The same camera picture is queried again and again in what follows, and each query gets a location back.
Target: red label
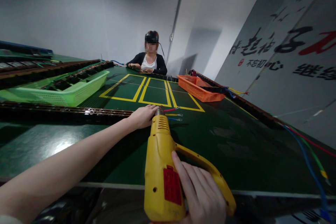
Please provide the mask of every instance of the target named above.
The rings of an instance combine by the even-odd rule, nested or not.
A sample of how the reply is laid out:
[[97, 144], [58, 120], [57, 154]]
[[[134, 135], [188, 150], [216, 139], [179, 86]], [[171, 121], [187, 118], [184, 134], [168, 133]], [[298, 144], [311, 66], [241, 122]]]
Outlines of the red label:
[[244, 62], [244, 59], [241, 59], [241, 60], [239, 61], [238, 66], [240, 67], [240, 66], [242, 65], [243, 62]]
[[165, 200], [182, 205], [179, 174], [173, 167], [167, 165], [167, 169], [163, 169], [163, 183]]

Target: woman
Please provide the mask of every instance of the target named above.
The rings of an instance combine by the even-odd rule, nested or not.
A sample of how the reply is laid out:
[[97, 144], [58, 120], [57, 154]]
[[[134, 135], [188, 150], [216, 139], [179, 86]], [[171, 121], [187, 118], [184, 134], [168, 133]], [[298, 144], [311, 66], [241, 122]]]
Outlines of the woman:
[[157, 54], [159, 47], [159, 34], [149, 31], [145, 35], [145, 52], [137, 54], [134, 59], [126, 64], [129, 68], [141, 69], [154, 74], [167, 74], [167, 67], [162, 55]]

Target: green wire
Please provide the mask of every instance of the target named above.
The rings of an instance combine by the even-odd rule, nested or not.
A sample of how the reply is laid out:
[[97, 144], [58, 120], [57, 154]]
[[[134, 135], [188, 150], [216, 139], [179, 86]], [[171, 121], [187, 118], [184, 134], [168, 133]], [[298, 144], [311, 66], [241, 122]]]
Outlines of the green wire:
[[79, 69], [79, 70], [76, 70], [76, 71], [74, 71], [74, 72], [70, 72], [70, 73], [67, 73], [67, 74], [65, 74], [65, 75], [62, 75], [62, 76], [56, 78], [55, 80], [53, 80], [52, 82], [50, 82], [50, 83], [45, 87], [45, 89], [50, 88], [50, 86], [51, 86], [55, 81], [58, 81], [58, 80], [63, 79], [63, 78], [65, 78], [65, 77], [69, 76], [69, 75], [72, 75], [72, 74], [75, 74], [75, 73], [77, 73], [77, 72], [79, 72], [79, 71], [82, 71], [82, 70], [85, 69], [85, 68], [92, 67], [92, 66], [94, 66], [94, 65], [98, 65], [98, 64], [100, 64], [100, 63], [101, 63], [101, 62], [98, 62], [98, 63], [92, 64], [92, 65], [89, 65], [89, 66], [87, 66], [87, 67], [81, 68], [81, 69]]
[[301, 138], [302, 142], [304, 142], [304, 144], [307, 145], [308, 149], [310, 150], [310, 153], [311, 153], [312, 156], [314, 157], [314, 159], [315, 159], [317, 165], [319, 166], [320, 170], [325, 172], [325, 170], [324, 170], [324, 168], [323, 168], [323, 166], [322, 166], [322, 164], [321, 164], [319, 158], [316, 156], [315, 152], [314, 152], [313, 149], [310, 147], [309, 143], [307, 143], [307, 141], [306, 141], [305, 139], [303, 139], [302, 137], [300, 137], [300, 138]]
[[18, 57], [21, 57], [21, 58], [32, 58], [32, 59], [35, 59], [35, 60], [49, 60], [49, 59], [45, 59], [45, 58], [33, 58], [33, 57], [28, 57], [28, 56], [14, 56], [14, 55], [0, 55], [0, 57], [14, 57], [14, 58], [18, 58]]
[[55, 64], [49, 64], [49, 63], [42, 63], [43, 65], [55, 65]]

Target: wrist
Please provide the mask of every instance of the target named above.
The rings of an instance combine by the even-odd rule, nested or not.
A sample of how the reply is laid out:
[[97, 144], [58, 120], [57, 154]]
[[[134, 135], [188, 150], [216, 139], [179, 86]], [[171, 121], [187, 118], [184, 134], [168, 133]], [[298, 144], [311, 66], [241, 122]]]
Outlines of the wrist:
[[127, 118], [124, 118], [123, 121], [126, 125], [127, 125], [127, 128], [129, 130], [129, 133], [135, 131], [138, 129], [138, 125], [136, 122], [134, 122], [131, 118], [127, 117]]

